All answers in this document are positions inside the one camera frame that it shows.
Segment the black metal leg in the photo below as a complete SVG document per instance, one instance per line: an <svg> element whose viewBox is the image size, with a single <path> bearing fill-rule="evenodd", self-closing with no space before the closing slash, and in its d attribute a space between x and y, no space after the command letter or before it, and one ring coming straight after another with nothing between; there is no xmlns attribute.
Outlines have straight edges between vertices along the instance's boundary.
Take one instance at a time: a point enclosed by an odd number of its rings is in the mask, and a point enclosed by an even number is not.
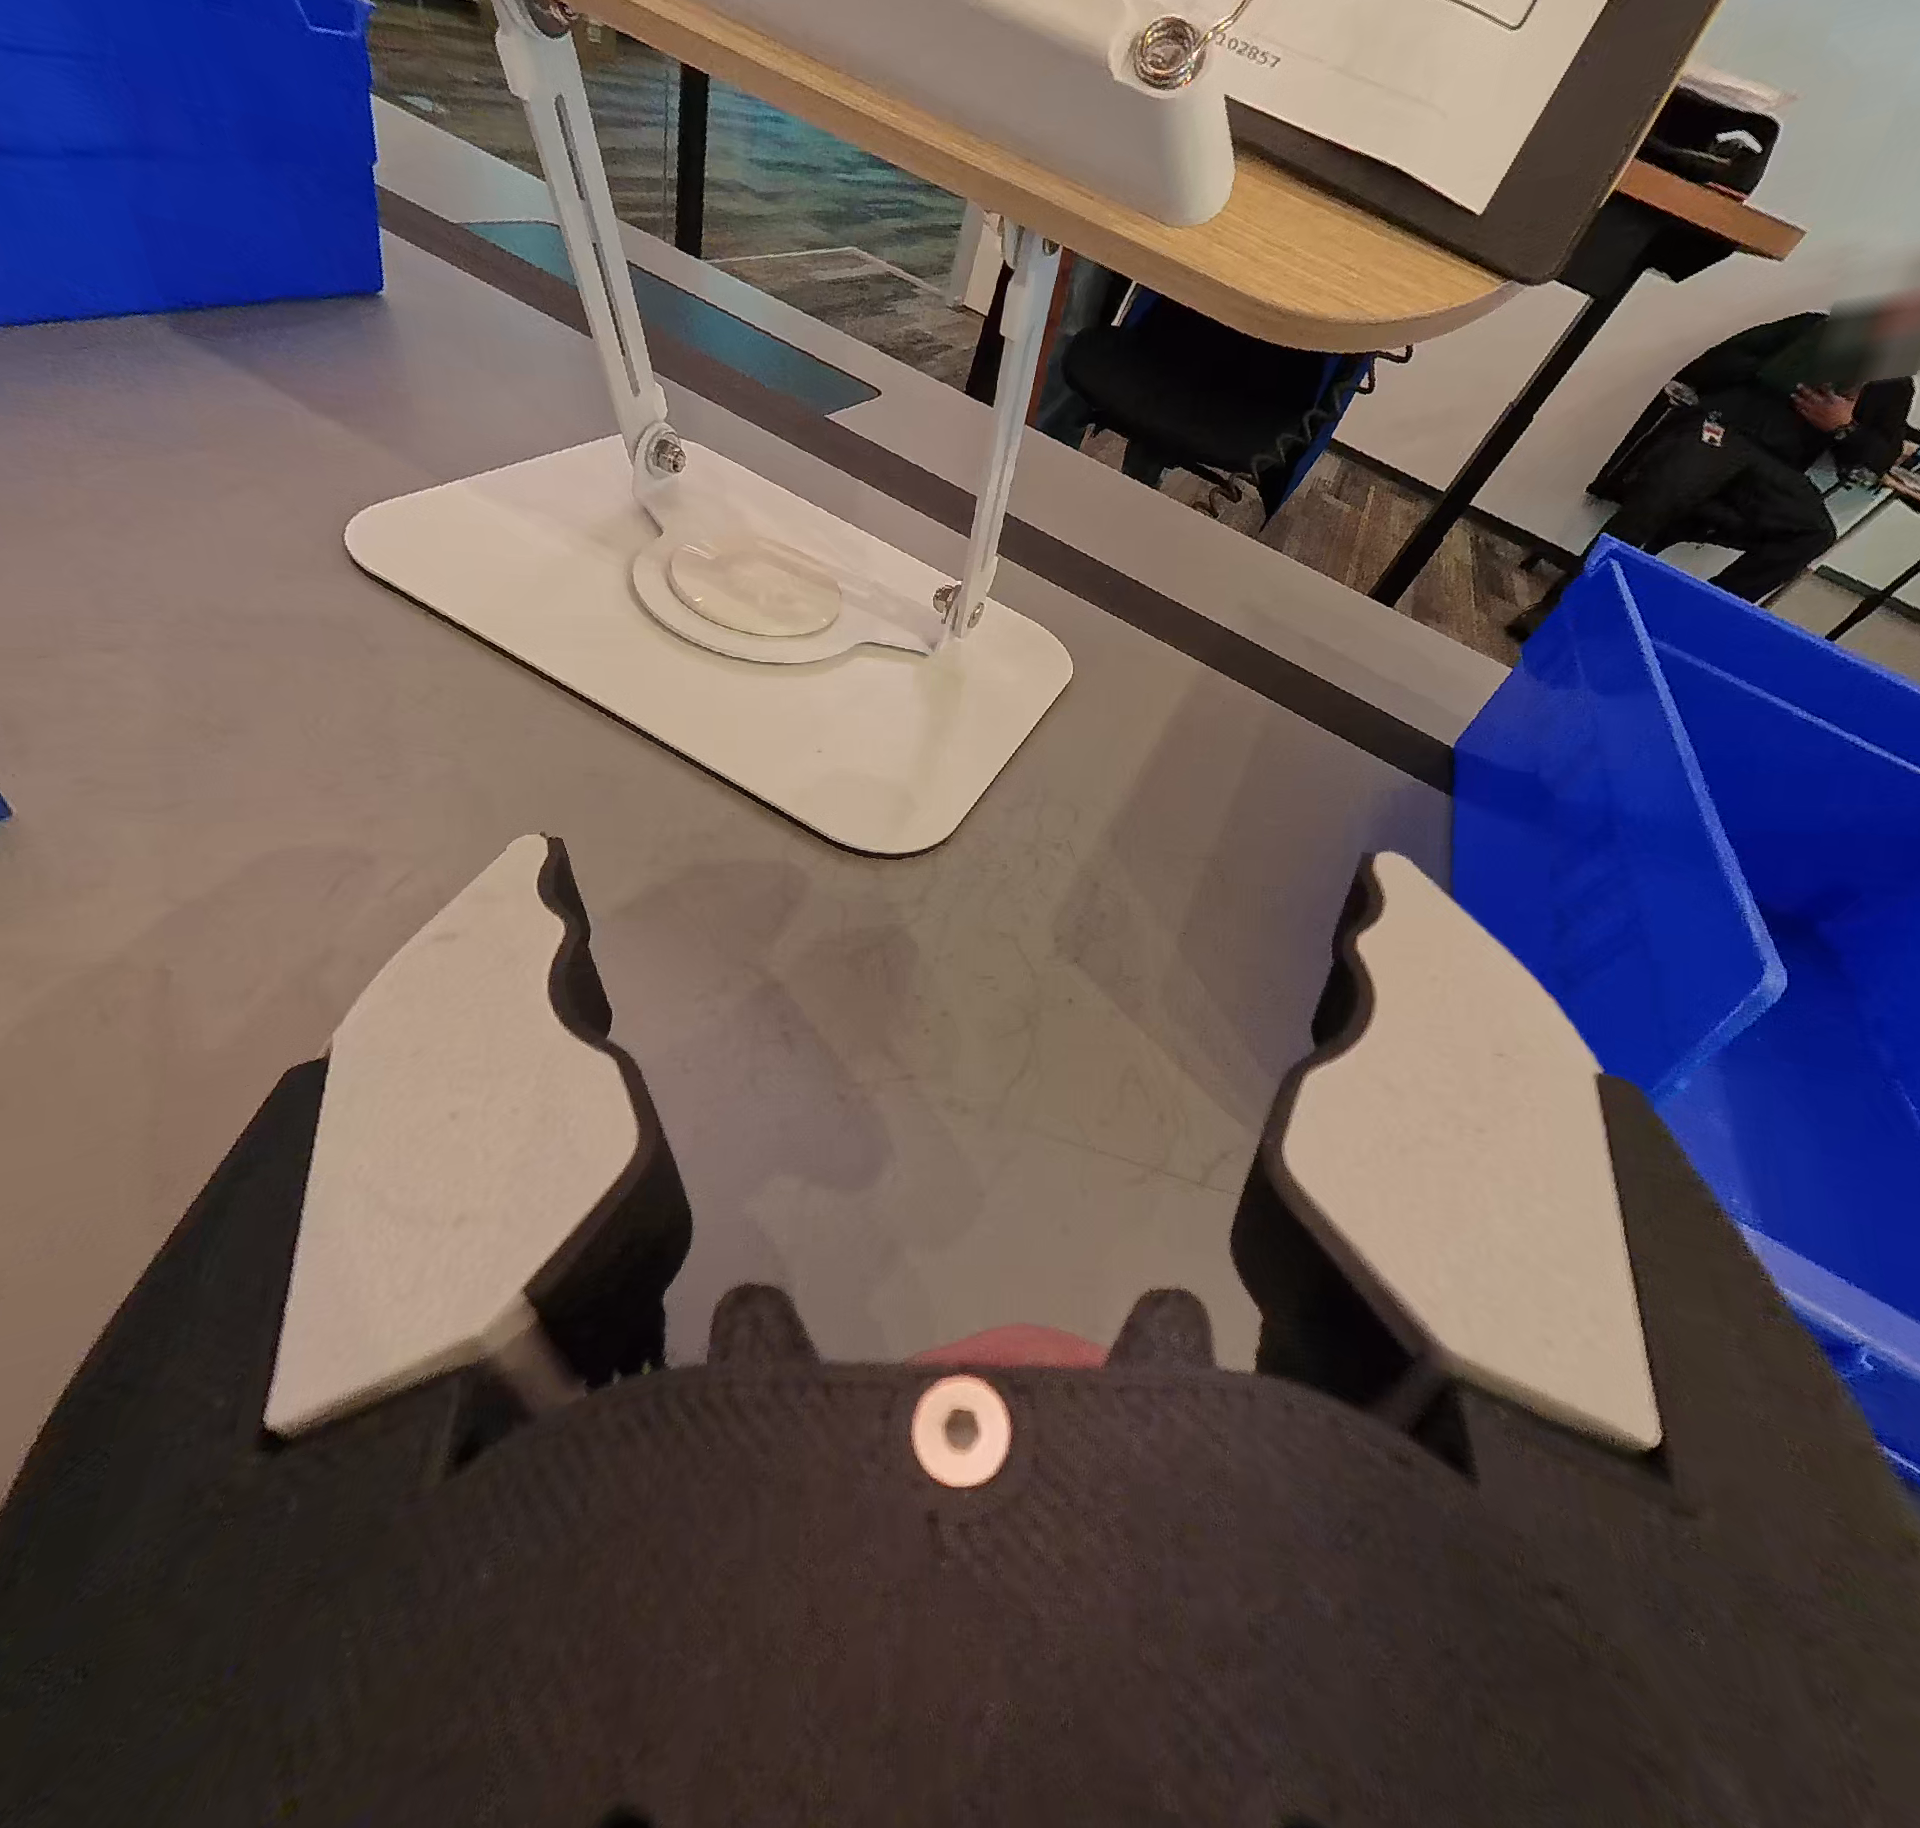
<svg viewBox="0 0 1920 1828"><path fill-rule="evenodd" d="M674 244L691 259L706 259L707 230L707 144L710 144L710 78L676 61L676 127L674 127Z"/></svg>

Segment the black bag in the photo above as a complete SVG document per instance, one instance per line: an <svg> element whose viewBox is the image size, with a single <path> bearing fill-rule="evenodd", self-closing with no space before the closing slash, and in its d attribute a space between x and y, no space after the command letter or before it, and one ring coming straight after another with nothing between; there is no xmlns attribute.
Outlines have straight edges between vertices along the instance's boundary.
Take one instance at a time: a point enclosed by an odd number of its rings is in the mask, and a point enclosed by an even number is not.
<svg viewBox="0 0 1920 1828"><path fill-rule="evenodd" d="M1637 147L1637 159L1689 184L1748 200L1784 134L1793 93L1714 68L1688 68Z"/></svg>

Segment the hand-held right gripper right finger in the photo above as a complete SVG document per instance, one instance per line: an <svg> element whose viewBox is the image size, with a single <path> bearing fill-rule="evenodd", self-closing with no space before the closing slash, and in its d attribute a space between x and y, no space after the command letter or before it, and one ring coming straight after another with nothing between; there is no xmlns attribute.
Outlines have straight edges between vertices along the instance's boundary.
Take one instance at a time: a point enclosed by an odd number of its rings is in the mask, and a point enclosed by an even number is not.
<svg viewBox="0 0 1920 1828"><path fill-rule="evenodd" d="M1489 930L1412 859L1364 856L1230 1231L1255 1367L1403 1426L1472 1385L1656 1452L1601 1080Z"/></svg>

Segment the blue storage crate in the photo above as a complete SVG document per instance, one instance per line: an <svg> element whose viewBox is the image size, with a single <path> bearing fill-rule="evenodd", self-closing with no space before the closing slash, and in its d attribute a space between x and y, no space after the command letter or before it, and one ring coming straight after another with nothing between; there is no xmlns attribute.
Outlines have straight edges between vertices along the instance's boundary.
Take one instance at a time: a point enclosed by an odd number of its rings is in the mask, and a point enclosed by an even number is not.
<svg viewBox="0 0 1920 1828"><path fill-rule="evenodd" d="M1375 353L1308 353L1295 405L1285 410L1275 443L1253 470L1263 526L1293 500L1306 477L1331 449L1350 401L1369 395Z"/></svg>

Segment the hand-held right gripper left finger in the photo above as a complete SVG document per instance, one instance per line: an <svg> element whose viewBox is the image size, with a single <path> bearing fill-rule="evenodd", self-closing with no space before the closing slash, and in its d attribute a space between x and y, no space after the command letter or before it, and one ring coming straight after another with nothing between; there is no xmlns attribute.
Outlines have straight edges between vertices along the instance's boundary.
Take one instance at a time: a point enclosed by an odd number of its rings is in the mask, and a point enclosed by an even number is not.
<svg viewBox="0 0 1920 1828"><path fill-rule="evenodd" d="M566 843L519 837L328 1037L264 1426L459 1367L531 1411L661 1367L691 1240Z"/></svg>

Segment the blue plastic bin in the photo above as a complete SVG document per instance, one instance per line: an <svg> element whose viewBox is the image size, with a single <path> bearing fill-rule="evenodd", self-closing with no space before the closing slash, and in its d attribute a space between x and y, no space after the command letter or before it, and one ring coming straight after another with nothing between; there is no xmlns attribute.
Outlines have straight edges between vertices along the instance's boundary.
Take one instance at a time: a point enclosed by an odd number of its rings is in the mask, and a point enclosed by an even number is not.
<svg viewBox="0 0 1920 1828"><path fill-rule="evenodd" d="M366 0L3 0L3 323L385 286Z"/></svg>
<svg viewBox="0 0 1920 1828"><path fill-rule="evenodd" d="M1917 687L1601 540L1453 743L1450 891L1634 1082L1917 1492Z"/></svg>

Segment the light wooden board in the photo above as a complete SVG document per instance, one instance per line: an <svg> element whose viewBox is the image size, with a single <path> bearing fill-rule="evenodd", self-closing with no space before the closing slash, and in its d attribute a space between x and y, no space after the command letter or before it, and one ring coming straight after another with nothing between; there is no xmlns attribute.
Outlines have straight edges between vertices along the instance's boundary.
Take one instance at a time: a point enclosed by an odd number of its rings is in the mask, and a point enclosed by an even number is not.
<svg viewBox="0 0 1920 1828"><path fill-rule="evenodd" d="M1391 350L1472 326L1515 292L1249 149L1227 206L1170 226L926 111L896 71L838 71L706 0L558 3L1259 338Z"/></svg>

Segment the black office chair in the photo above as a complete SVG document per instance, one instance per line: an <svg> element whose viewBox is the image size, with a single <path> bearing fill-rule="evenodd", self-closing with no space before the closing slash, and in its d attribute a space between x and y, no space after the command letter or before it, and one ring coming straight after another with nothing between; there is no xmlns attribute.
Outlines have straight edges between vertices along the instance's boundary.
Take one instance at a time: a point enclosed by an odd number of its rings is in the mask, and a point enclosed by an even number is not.
<svg viewBox="0 0 1920 1828"><path fill-rule="evenodd" d="M1092 426L1122 438L1126 477L1249 480L1295 405L1306 357L1160 299L1138 320L1092 326L1064 350L1064 386Z"/></svg>

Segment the white metal stand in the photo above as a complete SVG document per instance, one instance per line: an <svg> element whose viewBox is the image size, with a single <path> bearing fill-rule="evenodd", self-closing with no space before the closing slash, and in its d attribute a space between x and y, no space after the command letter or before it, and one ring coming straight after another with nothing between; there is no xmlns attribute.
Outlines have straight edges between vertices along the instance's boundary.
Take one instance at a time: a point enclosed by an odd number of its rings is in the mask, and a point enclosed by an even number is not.
<svg viewBox="0 0 1920 1828"><path fill-rule="evenodd" d="M1071 680L1064 640L991 601L1058 253L1013 233L988 464L962 572L940 577L685 438L566 20L491 3L614 435L377 503L347 555L836 845L940 845ZM1210 44L1145 0L693 3L1169 226L1230 200Z"/></svg>

